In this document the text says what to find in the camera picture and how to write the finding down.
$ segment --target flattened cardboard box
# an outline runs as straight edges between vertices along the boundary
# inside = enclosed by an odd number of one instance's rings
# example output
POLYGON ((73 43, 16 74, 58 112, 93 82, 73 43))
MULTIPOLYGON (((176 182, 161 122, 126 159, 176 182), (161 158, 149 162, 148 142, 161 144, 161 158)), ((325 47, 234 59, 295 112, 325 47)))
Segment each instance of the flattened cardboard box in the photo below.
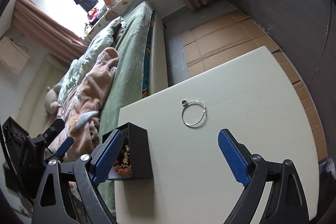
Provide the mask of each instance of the flattened cardboard box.
POLYGON ((311 131, 313 132, 317 158, 318 161, 321 162, 328 157, 328 151, 319 115, 304 83, 299 81, 298 83, 294 84, 293 87, 295 88, 295 91, 299 96, 301 104, 306 112, 311 131))

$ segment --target silver bracelet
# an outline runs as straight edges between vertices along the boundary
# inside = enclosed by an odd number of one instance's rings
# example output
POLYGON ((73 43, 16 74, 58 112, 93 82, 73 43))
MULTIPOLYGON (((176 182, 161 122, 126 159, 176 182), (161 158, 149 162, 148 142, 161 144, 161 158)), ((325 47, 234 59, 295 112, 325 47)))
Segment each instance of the silver bracelet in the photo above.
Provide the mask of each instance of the silver bracelet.
POLYGON ((204 106, 200 101, 190 101, 190 102, 188 102, 187 100, 183 100, 183 101, 182 101, 182 105, 183 105, 182 114, 181 114, 181 116, 182 116, 182 121, 183 121, 183 123, 184 123, 187 127, 193 127, 193 126, 199 124, 199 123, 202 121, 203 117, 206 115, 207 108, 206 108, 206 106, 204 106), (184 118, 183 118, 184 111, 188 108, 188 106, 189 106, 190 104, 199 104, 201 107, 203 107, 203 115, 202 115, 201 119, 200 119, 198 122, 194 123, 194 124, 186 123, 185 120, 184 120, 184 118))

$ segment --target plush toy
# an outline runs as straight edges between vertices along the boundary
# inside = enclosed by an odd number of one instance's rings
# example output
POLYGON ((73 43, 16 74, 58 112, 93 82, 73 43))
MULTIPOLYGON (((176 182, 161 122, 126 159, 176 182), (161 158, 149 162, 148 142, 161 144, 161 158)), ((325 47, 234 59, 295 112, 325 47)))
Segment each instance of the plush toy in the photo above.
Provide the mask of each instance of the plush toy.
POLYGON ((55 85, 52 89, 50 89, 50 87, 47 87, 47 95, 44 99, 44 107, 45 110, 53 115, 57 112, 58 110, 58 93, 61 90, 62 87, 62 83, 58 83, 57 85, 55 85))

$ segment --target headboard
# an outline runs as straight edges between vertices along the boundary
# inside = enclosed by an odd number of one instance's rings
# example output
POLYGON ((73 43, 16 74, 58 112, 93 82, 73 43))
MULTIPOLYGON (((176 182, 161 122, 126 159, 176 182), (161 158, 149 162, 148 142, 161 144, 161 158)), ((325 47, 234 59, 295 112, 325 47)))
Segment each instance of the headboard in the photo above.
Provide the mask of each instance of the headboard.
POLYGON ((21 105, 16 121, 33 138, 43 133, 47 121, 44 98, 47 87, 56 85, 68 71, 51 55, 47 55, 33 78, 21 105))

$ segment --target floor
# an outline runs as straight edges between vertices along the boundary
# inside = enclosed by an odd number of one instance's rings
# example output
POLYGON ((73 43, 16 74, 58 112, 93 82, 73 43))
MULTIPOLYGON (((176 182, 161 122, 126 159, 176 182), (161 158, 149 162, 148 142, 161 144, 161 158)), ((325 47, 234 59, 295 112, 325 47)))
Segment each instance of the floor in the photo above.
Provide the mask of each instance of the floor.
POLYGON ((164 33, 169 86, 176 85, 189 78, 181 34, 235 9, 236 7, 228 1, 217 0, 195 11, 184 10, 182 14, 168 22, 163 19, 166 26, 164 33))

